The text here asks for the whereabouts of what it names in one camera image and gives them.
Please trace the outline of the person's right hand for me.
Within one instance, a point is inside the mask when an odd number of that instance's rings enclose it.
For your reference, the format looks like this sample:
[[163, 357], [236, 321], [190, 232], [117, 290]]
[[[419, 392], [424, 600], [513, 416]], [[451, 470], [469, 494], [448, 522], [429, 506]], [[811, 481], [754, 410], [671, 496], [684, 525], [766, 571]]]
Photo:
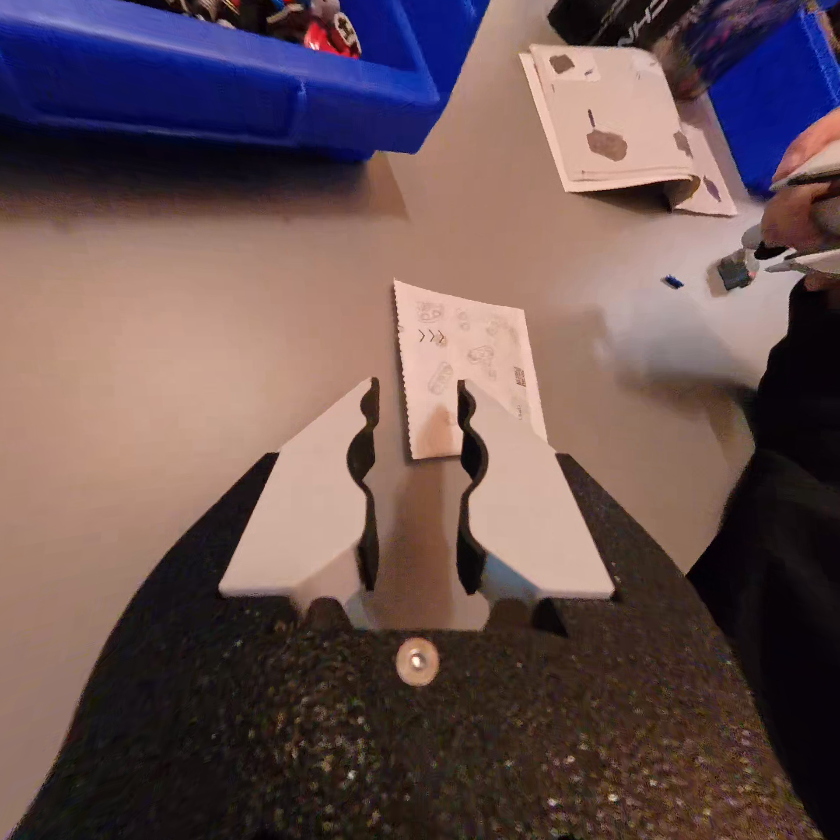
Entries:
[[[787, 178], [821, 150], [839, 139], [839, 110], [829, 112], [797, 136], [782, 156], [773, 183]], [[817, 226], [812, 205], [838, 193], [838, 180], [786, 187], [767, 203], [761, 222], [763, 242], [799, 252], [838, 248], [838, 239]]]

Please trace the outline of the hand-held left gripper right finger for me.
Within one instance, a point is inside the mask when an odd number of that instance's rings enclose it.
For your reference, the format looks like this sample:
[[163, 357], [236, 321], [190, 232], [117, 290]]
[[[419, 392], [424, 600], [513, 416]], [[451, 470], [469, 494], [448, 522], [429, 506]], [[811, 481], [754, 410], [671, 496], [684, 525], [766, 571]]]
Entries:
[[488, 603], [608, 601], [608, 573], [557, 454], [471, 380], [458, 381], [460, 464], [456, 568]]

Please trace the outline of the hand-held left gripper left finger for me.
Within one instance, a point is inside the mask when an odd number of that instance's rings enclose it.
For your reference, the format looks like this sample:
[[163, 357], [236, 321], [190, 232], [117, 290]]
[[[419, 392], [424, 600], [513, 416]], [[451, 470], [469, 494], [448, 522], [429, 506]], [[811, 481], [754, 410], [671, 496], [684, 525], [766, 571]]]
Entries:
[[366, 477], [380, 383], [370, 377], [283, 444], [218, 585], [224, 598], [285, 597], [299, 614], [375, 589], [380, 544]]

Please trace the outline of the white paper packet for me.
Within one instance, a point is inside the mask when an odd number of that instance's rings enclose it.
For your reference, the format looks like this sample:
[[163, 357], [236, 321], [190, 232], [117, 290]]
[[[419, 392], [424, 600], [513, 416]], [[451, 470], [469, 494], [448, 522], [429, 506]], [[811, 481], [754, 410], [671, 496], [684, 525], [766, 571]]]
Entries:
[[547, 440], [524, 311], [394, 281], [396, 336], [414, 460], [460, 455], [458, 382], [471, 380]]

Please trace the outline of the person's black clothing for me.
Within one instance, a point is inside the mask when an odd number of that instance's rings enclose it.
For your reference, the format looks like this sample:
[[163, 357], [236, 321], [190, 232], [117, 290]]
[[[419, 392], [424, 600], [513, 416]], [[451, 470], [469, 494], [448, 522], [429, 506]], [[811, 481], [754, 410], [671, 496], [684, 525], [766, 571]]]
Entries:
[[751, 429], [753, 455], [688, 579], [738, 657], [795, 792], [838, 838], [837, 290], [793, 287]]

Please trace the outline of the white instruction booklet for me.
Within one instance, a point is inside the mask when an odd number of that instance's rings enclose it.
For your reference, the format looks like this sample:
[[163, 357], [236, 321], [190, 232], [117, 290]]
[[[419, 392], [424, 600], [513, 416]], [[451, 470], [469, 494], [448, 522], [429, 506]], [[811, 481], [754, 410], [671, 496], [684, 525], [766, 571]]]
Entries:
[[653, 54], [531, 45], [519, 58], [567, 193], [658, 186], [672, 212], [737, 216], [706, 135], [680, 117]]

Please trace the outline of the dark toy brick box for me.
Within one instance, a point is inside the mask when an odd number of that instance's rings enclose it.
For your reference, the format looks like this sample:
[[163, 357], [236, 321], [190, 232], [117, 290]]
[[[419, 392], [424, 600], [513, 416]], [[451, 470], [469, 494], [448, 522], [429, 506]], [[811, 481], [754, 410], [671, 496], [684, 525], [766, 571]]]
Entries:
[[803, 1], [558, 1], [549, 25], [571, 46], [654, 55], [676, 98], [690, 100], [754, 51]]

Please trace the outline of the grey desk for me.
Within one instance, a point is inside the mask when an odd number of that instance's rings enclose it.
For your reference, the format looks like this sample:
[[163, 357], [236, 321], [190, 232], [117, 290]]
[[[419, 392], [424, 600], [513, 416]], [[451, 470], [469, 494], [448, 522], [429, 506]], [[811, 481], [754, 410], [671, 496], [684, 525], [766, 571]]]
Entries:
[[[793, 272], [727, 293], [761, 217], [705, 101], [734, 218], [564, 192], [519, 54], [550, 2], [491, 2], [416, 154], [2, 138], [2, 838], [58, 753], [125, 606], [258, 458], [366, 377], [381, 540], [363, 617], [477, 629], [455, 570], [467, 476], [409, 458], [393, 281], [524, 310], [549, 442], [687, 571], [752, 453], [737, 385]], [[683, 281], [681, 289], [662, 282]]]

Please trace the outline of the blue plastic bin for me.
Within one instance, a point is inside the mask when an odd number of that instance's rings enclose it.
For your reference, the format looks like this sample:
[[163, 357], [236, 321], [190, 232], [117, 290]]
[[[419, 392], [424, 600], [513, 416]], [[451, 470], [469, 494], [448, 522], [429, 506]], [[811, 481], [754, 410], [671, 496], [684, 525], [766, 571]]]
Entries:
[[360, 57], [210, 15], [235, 2], [2, 2], [2, 117], [41, 129], [258, 144], [365, 161], [416, 153], [489, 2], [338, 2]]
[[819, 14], [799, 12], [708, 95], [742, 183], [768, 197], [791, 143], [839, 104], [838, 59]]

